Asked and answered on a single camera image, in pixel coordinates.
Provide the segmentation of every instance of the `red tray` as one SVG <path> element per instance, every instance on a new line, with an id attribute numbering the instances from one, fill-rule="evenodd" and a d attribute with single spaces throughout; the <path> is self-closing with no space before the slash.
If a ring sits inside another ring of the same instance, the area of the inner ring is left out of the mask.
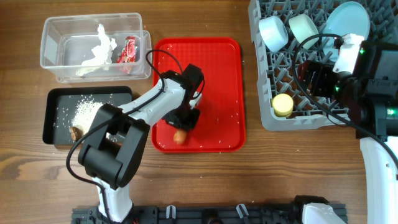
<path id="1" fill-rule="evenodd" d="M 161 152 L 232 152 L 246 141 L 241 50 L 227 37 L 170 38 L 160 40 L 155 49 L 167 50 L 183 69 L 191 63 L 200 67 L 206 85 L 197 108 L 200 117 L 184 144 L 173 141 L 175 128 L 159 121 L 152 128 L 152 143 Z M 154 65 L 160 73 L 179 71 L 171 57 L 154 52 Z M 154 85 L 159 77 L 154 73 Z"/>

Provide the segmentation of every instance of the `yellow lid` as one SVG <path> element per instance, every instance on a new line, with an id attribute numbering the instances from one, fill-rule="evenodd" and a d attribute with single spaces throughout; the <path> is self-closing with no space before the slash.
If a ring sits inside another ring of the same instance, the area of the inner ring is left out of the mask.
<path id="1" fill-rule="evenodd" d="M 282 93 L 272 99 L 271 106 L 276 116 L 288 117 L 293 112 L 293 99 L 288 94 Z"/>

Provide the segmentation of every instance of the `red snack wrapper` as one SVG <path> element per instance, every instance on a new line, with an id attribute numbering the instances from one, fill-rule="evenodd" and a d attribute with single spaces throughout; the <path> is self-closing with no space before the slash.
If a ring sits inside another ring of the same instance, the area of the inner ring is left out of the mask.
<path id="1" fill-rule="evenodd" d="M 123 48 L 120 57 L 116 63 L 129 63 L 134 62 L 136 59 L 136 38 L 132 36 L 126 37 L 126 46 Z M 124 73 L 130 73 L 131 65 L 120 68 Z"/>

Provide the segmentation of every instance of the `wooden surface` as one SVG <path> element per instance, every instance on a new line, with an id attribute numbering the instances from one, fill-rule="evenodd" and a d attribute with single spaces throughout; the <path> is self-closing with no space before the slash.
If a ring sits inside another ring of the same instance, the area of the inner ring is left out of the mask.
<path id="1" fill-rule="evenodd" d="M 40 40 L 48 17 L 117 12 L 140 13 L 152 44 L 223 36 L 237 40 L 243 53 L 245 146 L 230 154 L 166 155 L 148 141 L 131 182 L 136 205 L 251 205 L 305 194 L 345 203 L 350 223 L 366 222 L 364 163 L 353 129 L 262 127 L 248 1 L 40 2 L 0 3 L 0 223 L 70 223 L 72 208 L 98 203 L 96 189 L 67 172 L 67 150 L 42 142 L 47 93 L 127 85 L 143 94 L 152 80 L 62 85 L 39 65 Z M 76 156 L 73 168 L 84 174 Z"/>

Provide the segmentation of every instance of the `clear container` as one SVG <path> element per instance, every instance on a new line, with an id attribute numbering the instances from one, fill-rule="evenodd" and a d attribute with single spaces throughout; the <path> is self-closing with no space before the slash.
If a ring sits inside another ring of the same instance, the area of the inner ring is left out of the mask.
<path id="1" fill-rule="evenodd" d="M 101 43 L 97 31 L 100 24 L 117 43 L 112 63 L 82 66 L 83 61 L 94 58 L 91 50 Z M 136 37 L 135 62 L 116 63 L 127 36 Z M 50 17 L 44 23 L 40 65 L 54 73 L 60 83 L 143 79 L 150 76 L 144 58 L 150 48 L 149 33 L 142 30 L 138 13 Z M 130 72 L 123 72 L 124 67 L 131 68 Z M 91 72 L 76 74 L 83 70 Z"/>

